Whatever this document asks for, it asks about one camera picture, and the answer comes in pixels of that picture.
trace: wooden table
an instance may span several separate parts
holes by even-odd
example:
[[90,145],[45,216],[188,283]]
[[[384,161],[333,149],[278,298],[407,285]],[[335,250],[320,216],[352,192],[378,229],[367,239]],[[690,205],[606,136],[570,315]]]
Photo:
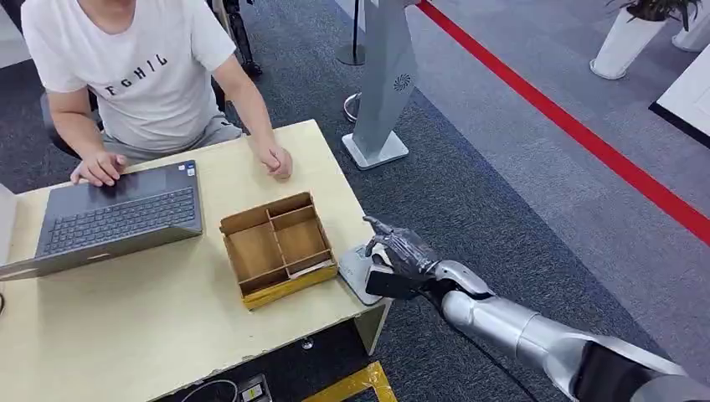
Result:
[[[390,303],[365,307],[339,278],[253,312],[239,300],[218,229],[224,216],[310,191],[337,257],[373,235],[317,124],[276,135],[294,158],[286,183],[265,174],[247,139],[133,168],[195,159],[203,236],[0,283],[8,299],[0,315],[0,400],[155,399],[353,317],[372,353]],[[49,190],[19,194],[10,261],[33,255]]]

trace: gray shorts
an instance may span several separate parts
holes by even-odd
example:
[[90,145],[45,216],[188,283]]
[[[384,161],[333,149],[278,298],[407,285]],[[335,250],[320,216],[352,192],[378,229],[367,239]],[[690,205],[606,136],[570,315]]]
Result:
[[224,118],[224,115],[217,115],[209,121],[201,136],[195,138],[194,141],[185,147],[180,147],[174,151],[151,151],[148,149],[137,148],[120,142],[114,137],[109,137],[105,133],[103,133],[103,140],[106,151],[123,155],[128,158],[128,162],[130,164],[134,164],[150,161],[152,159],[158,159],[159,157],[174,155],[176,153],[189,151],[191,149],[206,147],[207,145],[234,140],[235,138],[241,137],[242,134],[242,129],[232,125],[232,123]]

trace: laptop keyboard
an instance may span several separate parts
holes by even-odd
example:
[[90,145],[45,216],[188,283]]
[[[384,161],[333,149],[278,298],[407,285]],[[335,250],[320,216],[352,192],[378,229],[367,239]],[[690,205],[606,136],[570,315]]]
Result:
[[58,254],[195,219],[192,188],[57,218],[41,255]]

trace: yellow tape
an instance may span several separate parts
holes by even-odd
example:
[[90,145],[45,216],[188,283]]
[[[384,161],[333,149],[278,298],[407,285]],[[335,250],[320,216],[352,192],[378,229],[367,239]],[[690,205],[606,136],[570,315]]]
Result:
[[379,362],[369,364],[303,402],[340,402],[369,388],[374,389],[379,402],[397,402]]

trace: red line on floor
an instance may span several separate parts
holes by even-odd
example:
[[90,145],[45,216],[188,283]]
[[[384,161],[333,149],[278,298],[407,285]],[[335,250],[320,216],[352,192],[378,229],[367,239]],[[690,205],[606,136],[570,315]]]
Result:
[[446,31],[473,57],[483,63],[493,74],[535,106],[548,119],[563,129],[582,147],[595,155],[604,165],[639,190],[652,203],[685,226],[705,244],[710,245],[710,219],[683,201],[671,190],[658,183],[650,174],[627,159],[589,128],[572,117],[562,107],[547,98],[537,88],[525,81],[493,53],[476,42],[466,31],[448,19],[431,3],[423,1],[419,9]]

